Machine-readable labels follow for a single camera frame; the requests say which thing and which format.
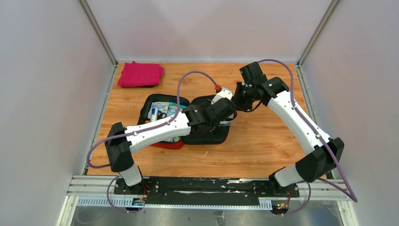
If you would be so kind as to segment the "black red medicine case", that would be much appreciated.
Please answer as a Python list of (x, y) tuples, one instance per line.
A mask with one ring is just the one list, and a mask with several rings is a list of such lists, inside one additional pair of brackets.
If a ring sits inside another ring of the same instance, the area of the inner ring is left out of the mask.
[[(192, 101), (181, 97), (180, 104), (183, 107), (186, 107), (190, 104), (205, 104), (210, 102), (213, 99), (213, 95), (208, 96), (200, 96)], [(151, 94), (145, 100), (145, 103), (140, 111), (140, 116), (137, 124), (145, 124), (150, 120), (151, 112), (152, 112), (152, 104), (156, 102), (173, 102), (177, 101), (176, 96), (165, 95), (165, 94)], [(223, 143), (227, 137), (230, 130), (230, 122), (223, 123), (221, 126), (213, 129), (213, 131), (208, 131), (206, 133), (194, 133), (189, 134), (180, 138), (178, 141), (161, 141), (151, 146), (160, 147), (164, 149), (178, 150), (183, 147), (183, 145), (218, 145)]]

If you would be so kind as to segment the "white tube blue label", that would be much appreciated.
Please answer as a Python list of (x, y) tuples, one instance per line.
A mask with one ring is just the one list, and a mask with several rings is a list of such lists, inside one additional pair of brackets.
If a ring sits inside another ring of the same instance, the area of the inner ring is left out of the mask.
[(150, 122), (154, 122), (158, 120), (158, 108), (157, 107), (152, 107), (151, 109), (151, 115), (150, 115)]

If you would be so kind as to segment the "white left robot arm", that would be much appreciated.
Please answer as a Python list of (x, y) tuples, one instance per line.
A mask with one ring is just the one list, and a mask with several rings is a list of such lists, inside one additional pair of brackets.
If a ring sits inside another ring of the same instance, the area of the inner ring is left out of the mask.
[(111, 170), (124, 179), (127, 190), (140, 194), (144, 181), (133, 153), (169, 138), (212, 131), (235, 112), (233, 102), (223, 97), (213, 104), (189, 105), (174, 116), (147, 124), (123, 127), (117, 123), (104, 142)]

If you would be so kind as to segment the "black handled scissors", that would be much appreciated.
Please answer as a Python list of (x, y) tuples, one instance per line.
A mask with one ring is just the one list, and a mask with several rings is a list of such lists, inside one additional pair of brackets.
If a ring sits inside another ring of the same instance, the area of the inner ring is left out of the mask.
[(164, 119), (164, 118), (166, 118), (166, 117), (167, 117), (167, 112), (158, 111), (158, 114), (157, 114), (157, 119), (158, 119), (158, 120)]

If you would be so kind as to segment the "white blue paper packet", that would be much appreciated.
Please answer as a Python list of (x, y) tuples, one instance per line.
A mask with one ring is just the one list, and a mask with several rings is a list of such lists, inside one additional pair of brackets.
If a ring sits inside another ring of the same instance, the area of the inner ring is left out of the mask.
[(151, 109), (152, 109), (152, 107), (157, 107), (159, 111), (167, 112), (167, 110), (168, 110), (168, 105), (169, 105), (169, 102), (161, 102), (161, 101), (152, 102), (152, 103), (150, 104), (150, 109), (149, 109), (149, 111), (148, 111), (148, 116), (151, 115)]

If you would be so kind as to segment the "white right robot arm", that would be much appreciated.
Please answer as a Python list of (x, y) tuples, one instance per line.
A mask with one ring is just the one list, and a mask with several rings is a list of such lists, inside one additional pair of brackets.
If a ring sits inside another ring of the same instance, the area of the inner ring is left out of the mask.
[(336, 168), (344, 143), (324, 132), (293, 97), (288, 85), (279, 77), (268, 79), (258, 62), (240, 68), (243, 82), (238, 82), (233, 102), (238, 111), (247, 112), (254, 102), (269, 107), (294, 134), (305, 156), (269, 176), (269, 191), (282, 196), (287, 187), (297, 182), (314, 182)]

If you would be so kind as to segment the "blue cotton swab packet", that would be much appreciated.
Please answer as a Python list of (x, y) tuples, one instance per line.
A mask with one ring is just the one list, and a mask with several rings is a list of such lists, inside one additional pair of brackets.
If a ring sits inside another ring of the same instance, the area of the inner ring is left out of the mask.
[(174, 102), (169, 102), (167, 117), (173, 117), (176, 114), (178, 104)]

